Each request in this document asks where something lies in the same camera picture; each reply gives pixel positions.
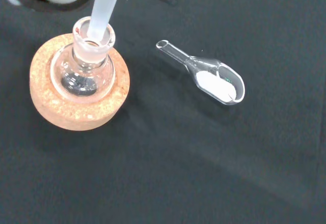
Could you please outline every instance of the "black cloth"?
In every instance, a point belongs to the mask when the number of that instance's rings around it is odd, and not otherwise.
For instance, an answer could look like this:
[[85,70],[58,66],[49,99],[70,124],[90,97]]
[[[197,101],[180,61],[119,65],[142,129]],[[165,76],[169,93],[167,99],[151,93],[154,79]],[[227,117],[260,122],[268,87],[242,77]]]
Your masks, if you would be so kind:
[[[131,79],[104,126],[44,120],[29,67],[91,14],[0,0],[0,223],[325,223],[324,0],[118,0]],[[246,85],[224,106],[155,44],[216,58]]]

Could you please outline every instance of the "glass handle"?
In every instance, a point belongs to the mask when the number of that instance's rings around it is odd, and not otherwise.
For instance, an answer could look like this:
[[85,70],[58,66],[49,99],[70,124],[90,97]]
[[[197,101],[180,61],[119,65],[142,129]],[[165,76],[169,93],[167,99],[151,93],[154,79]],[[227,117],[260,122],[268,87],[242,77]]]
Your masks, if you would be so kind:
[[178,62],[184,65],[187,63],[187,60],[190,58],[188,54],[186,54],[184,51],[180,50],[179,48],[177,48],[167,40],[159,41],[156,44],[156,47],[162,52],[166,53],[167,55],[169,55],[170,57],[174,58],[175,60],[177,60]]

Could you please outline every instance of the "dark table surface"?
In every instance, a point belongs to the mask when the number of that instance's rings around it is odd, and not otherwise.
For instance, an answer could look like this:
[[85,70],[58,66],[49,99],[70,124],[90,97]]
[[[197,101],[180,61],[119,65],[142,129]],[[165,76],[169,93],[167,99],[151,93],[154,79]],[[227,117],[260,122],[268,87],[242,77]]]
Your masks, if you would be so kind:
[[[36,111],[29,67],[90,15],[0,0],[0,223],[325,223],[325,0],[118,0],[131,79],[106,125],[60,129]],[[155,43],[217,58],[246,97],[203,94]]]

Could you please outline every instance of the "white powder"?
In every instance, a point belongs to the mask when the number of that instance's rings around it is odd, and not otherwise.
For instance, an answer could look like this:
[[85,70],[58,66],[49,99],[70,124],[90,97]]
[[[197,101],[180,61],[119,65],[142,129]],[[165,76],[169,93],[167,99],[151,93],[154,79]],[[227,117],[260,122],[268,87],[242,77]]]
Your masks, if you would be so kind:
[[235,87],[219,75],[213,75],[208,71],[199,71],[196,74],[199,86],[218,97],[223,102],[231,102],[236,97]]

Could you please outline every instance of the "round-bottom flask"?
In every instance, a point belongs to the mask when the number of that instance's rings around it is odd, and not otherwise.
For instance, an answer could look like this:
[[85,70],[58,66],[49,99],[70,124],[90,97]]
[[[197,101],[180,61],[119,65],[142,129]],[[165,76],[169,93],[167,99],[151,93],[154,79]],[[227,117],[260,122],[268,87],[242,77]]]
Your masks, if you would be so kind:
[[73,43],[53,56],[50,77],[55,89],[75,103],[93,103],[108,94],[115,80],[114,64],[108,51],[115,43],[115,33],[108,24],[101,41],[87,36],[91,17],[76,22]]

